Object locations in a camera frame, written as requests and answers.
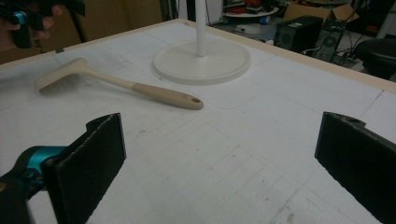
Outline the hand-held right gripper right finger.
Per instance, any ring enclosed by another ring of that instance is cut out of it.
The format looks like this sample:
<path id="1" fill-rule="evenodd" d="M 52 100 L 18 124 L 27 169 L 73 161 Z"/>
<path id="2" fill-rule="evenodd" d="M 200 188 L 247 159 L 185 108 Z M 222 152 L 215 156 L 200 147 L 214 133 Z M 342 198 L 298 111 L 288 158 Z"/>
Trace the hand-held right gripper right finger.
<path id="1" fill-rule="evenodd" d="M 322 115 L 315 158 L 382 224 L 396 224 L 396 144 L 361 120 Z"/>

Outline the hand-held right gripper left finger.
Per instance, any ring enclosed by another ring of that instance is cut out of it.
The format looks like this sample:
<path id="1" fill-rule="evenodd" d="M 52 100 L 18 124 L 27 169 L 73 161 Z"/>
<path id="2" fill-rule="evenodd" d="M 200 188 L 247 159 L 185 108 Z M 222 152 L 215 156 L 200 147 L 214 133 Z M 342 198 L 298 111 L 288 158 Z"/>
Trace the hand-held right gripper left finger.
<path id="1" fill-rule="evenodd" d="M 119 113 L 94 119 L 87 131 L 41 163 L 58 224 L 85 224 L 126 159 Z"/>

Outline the large brown cardboard box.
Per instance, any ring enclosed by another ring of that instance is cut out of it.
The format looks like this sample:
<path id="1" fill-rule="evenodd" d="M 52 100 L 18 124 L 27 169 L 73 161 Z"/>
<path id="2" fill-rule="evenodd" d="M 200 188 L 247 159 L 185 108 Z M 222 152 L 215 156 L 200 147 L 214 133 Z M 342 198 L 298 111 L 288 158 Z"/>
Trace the large brown cardboard box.
<path id="1" fill-rule="evenodd" d="M 85 16 L 62 7 L 54 17 L 49 38 L 36 40 L 29 49 L 0 52 L 0 64 L 64 49 L 163 21 L 161 0 L 84 0 Z"/>

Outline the black round chair seat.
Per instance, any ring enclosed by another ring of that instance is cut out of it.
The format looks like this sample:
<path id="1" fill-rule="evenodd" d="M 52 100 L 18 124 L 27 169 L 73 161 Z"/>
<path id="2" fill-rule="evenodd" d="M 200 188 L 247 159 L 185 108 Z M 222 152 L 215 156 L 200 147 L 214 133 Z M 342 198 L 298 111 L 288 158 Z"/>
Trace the black round chair seat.
<path id="1" fill-rule="evenodd" d="M 396 73 L 396 39 L 369 39 L 360 42 L 354 53 L 367 73 L 386 80 Z"/>

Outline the grey open computer case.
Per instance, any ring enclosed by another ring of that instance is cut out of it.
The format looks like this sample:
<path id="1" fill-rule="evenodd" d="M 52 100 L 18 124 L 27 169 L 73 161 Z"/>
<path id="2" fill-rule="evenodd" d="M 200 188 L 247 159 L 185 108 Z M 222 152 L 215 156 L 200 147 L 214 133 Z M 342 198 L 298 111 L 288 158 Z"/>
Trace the grey open computer case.
<path id="1" fill-rule="evenodd" d="M 330 63 L 333 59 L 347 23 L 345 21 L 325 21 L 319 33 L 317 50 L 314 57 Z"/>

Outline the black computer tower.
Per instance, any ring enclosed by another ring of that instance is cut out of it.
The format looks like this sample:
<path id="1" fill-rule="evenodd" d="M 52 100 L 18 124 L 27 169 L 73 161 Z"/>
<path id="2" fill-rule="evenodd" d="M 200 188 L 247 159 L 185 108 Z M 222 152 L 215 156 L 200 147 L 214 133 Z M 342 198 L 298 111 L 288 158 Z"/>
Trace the black computer tower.
<path id="1" fill-rule="evenodd" d="M 309 15 L 283 21 L 276 27 L 274 45 L 297 53 L 312 49 L 317 43 L 322 23 L 322 18 Z"/>

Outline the open brown cardboard box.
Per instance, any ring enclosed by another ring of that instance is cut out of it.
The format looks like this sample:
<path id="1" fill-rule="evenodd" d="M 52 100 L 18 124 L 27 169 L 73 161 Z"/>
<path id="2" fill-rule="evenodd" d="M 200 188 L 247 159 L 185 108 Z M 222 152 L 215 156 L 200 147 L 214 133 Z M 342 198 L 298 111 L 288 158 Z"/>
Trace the open brown cardboard box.
<path id="1" fill-rule="evenodd" d="M 293 2 L 286 7 L 283 20 L 291 21 L 302 16 L 318 17 L 322 18 L 324 21 L 339 20 L 346 22 L 354 21 L 360 17 L 350 4 L 343 4 L 336 7 L 314 7 L 308 4 Z"/>

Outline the white round-base stand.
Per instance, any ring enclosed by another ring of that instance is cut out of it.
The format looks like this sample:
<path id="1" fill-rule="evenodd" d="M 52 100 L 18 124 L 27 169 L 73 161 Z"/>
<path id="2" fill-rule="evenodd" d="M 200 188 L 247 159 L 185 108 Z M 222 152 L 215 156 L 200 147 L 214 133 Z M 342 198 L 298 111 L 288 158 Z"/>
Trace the white round-base stand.
<path id="1" fill-rule="evenodd" d="M 213 85 L 231 81 L 246 73 L 250 52 L 240 44 L 207 38 L 205 0 L 195 1 L 196 39 L 162 49 L 153 65 L 159 75 L 186 85 Z"/>

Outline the white round table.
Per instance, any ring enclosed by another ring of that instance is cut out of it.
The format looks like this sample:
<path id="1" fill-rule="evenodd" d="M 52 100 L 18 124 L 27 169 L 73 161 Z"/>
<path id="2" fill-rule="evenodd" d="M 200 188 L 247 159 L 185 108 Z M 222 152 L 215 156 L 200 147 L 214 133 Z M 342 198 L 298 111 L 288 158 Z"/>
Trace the white round table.
<path id="1" fill-rule="evenodd" d="M 257 18 L 273 15 L 278 11 L 278 7 L 269 7 L 268 9 L 264 7 L 229 7 L 223 10 L 223 15 L 231 18 Z"/>

